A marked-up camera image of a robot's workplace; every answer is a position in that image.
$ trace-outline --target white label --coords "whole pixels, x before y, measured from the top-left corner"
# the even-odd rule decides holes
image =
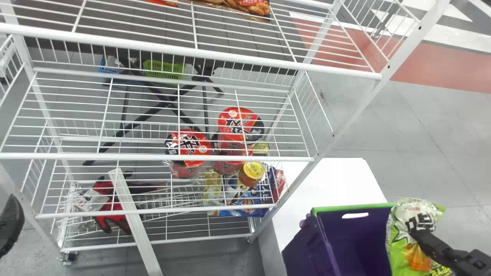
[[[109,196],[102,195],[93,189],[89,189],[85,194],[79,195],[74,199],[75,207],[83,212],[99,211],[104,203],[109,200]]]

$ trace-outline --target green snack bag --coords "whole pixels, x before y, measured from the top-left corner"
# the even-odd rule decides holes
[[[392,276],[455,276],[453,271],[430,259],[409,233],[435,231],[443,206],[424,199],[402,197],[390,210],[385,247]]]

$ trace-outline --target purple basket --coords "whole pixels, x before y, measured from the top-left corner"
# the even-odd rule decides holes
[[[390,276],[385,227],[392,204],[323,207],[283,250],[288,276]],[[345,214],[368,213],[360,218]]]

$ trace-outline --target white table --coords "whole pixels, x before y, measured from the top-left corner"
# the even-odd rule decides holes
[[[284,162],[287,182],[292,183],[306,164]],[[387,200],[364,159],[322,159],[258,236],[266,276],[286,275],[281,251],[312,207],[383,202]]]

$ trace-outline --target green basket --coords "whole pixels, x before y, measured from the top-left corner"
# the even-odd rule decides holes
[[[181,64],[174,64],[168,62],[161,62],[158,60],[148,59],[143,63],[144,75],[146,77],[182,80],[184,66]],[[177,86],[175,83],[166,83],[167,85]]]

